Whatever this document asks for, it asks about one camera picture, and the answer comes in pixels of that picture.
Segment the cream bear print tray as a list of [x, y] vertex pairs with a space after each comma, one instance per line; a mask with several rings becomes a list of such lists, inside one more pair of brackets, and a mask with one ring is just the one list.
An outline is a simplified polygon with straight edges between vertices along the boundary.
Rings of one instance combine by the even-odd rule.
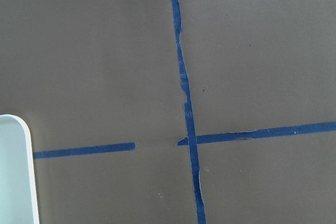
[[1, 223], [40, 223], [30, 130], [11, 114], [1, 115]]

